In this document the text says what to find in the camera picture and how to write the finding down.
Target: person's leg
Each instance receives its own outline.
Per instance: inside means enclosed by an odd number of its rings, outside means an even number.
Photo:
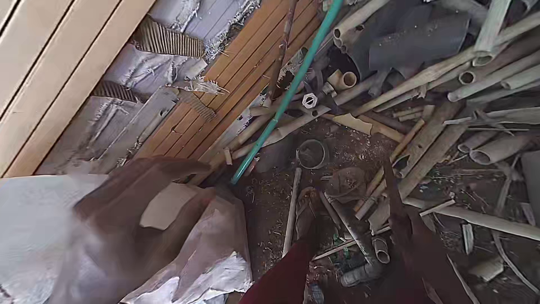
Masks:
[[[309,261],[318,245],[314,220],[322,205],[317,191],[311,187],[300,193],[299,202],[303,202],[296,218],[300,239],[246,292],[239,304],[302,303]]]
[[[309,241],[297,241],[283,259],[246,292],[239,304],[302,303],[312,257]]]

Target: maroon fabric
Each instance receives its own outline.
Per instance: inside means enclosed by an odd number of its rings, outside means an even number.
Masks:
[[[312,257],[307,240],[295,242],[283,259],[246,292],[239,304],[301,304]]]

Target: green hose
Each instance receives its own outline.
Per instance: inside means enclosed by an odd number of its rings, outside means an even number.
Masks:
[[[246,156],[244,161],[242,161],[242,164],[240,165],[236,173],[234,173],[234,176],[231,179],[232,184],[236,184],[238,182],[238,180],[240,179],[244,171],[247,169],[247,166],[249,166],[249,164],[255,157],[255,154],[259,152],[264,142],[270,136],[270,133],[274,130],[276,124],[281,118],[281,115],[283,115],[285,110],[288,108],[289,103],[291,102],[291,99],[293,98],[294,93],[296,92],[296,89],[298,88],[300,83],[303,81],[303,78],[306,75],[307,69],[309,68],[309,66],[311,65],[311,62],[313,61],[313,58],[315,57],[315,54],[317,53],[319,46],[321,45],[322,41],[325,39],[325,36],[328,33],[328,30],[330,29],[332,22],[334,22],[334,19],[338,15],[338,12],[341,10],[342,3],[343,3],[343,0],[334,0],[334,2],[332,3],[332,6],[328,10],[328,13],[325,16],[325,19],[322,21],[322,24],[319,27],[319,31],[317,32],[317,35],[315,35],[315,38],[313,39],[313,43],[311,47],[309,48],[309,51],[307,52],[306,57],[304,58],[302,66],[300,66],[298,73],[296,73],[296,76],[294,76],[293,82],[291,83],[291,87],[287,90],[287,92],[285,92],[285,97],[283,101],[281,102],[281,104],[279,105],[278,111],[275,113],[274,118],[268,123],[268,125],[266,126],[265,130],[262,132],[259,139],[257,139],[257,142],[255,142],[255,146],[251,149],[251,151]]]

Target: foot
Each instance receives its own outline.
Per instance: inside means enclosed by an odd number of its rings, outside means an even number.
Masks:
[[[300,192],[296,206],[296,235],[298,240],[314,234],[314,221],[322,210],[321,197],[313,187],[307,187]]]

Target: round container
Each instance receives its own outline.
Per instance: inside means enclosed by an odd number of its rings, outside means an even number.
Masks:
[[[296,149],[296,159],[306,169],[319,169],[329,159],[328,147],[318,140],[306,140]]]

